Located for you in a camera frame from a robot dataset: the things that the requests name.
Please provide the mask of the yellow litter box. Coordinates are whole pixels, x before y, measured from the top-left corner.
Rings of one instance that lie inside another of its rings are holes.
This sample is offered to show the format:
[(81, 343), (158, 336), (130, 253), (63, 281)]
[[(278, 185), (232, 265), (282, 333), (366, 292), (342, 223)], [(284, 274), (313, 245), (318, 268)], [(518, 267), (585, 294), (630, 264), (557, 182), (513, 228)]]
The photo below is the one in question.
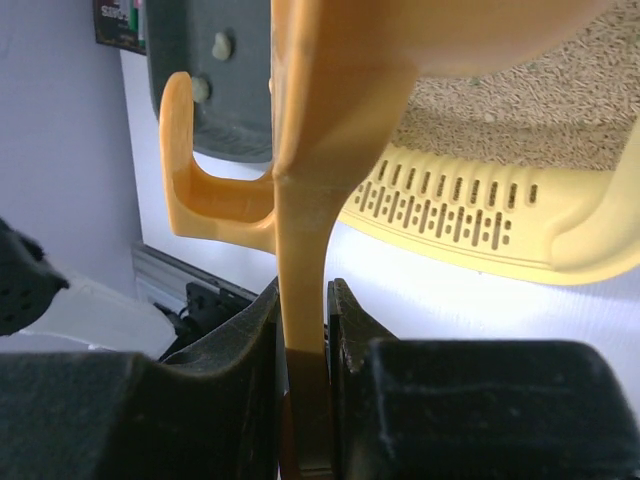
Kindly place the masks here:
[(389, 147), (339, 219), (449, 264), (550, 285), (639, 265), (639, 130), (613, 171), (491, 165)]

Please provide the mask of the green waste clump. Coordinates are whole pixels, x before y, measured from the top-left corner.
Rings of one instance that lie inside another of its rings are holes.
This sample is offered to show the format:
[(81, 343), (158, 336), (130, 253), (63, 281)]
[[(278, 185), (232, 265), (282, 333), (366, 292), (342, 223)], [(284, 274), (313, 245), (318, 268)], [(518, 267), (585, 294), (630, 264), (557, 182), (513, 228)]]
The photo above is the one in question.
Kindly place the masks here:
[(208, 81), (202, 77), (191, 78), (191, 89), (193, 101), (196, 104), (205, 102), (211, 95), (210, 85)]
[(225, 32), (217, 32), (211, 49), (212, 56), (218, 61), (227, 61), (233, 54), (233, 41)]

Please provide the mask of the orange litter scoop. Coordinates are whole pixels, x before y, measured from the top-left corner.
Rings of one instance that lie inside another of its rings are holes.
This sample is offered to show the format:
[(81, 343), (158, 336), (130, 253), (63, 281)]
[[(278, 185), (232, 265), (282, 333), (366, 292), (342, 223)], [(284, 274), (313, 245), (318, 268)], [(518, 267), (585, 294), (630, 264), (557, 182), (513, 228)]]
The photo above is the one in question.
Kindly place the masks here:
[(173, 232), (276, 256), (291, 477), (332, 472), (323, 303), (329, 238), (388, 144), (417, 79), (520, 64), (605, 8), (603, 1), (275, 1), (273, 161), (255, 181), (217, 178), (196, 164), (191, 78), (170, 76), (159, 140)]

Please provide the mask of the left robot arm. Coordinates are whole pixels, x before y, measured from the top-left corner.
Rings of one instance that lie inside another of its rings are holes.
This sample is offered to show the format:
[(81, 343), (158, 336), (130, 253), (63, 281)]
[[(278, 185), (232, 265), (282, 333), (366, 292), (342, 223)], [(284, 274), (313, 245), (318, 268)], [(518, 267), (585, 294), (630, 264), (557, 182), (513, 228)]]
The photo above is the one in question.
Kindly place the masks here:
[(50, 260), (1, 223), (1, 351), (134, 351), (157, 359), (175, 342), (157, 307)]

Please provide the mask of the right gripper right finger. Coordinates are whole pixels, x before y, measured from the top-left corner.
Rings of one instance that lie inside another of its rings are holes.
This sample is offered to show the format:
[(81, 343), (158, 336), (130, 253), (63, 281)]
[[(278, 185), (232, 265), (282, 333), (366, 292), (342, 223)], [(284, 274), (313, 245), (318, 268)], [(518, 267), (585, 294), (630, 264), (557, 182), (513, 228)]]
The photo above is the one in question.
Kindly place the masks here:
[(327, 289), (339, 479), (635, 479), (639, 429), (605, 359), (565, 340), (402, 340)]

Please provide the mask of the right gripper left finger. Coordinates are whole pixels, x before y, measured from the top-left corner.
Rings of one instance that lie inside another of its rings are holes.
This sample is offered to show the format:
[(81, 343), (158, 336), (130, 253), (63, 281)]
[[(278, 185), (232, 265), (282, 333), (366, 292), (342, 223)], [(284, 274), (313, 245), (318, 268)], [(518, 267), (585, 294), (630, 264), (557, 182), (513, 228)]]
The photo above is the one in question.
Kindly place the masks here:
[(1, 358), (5, 479), (272, 479), (275, 284), (158, 362), (131, 352)]

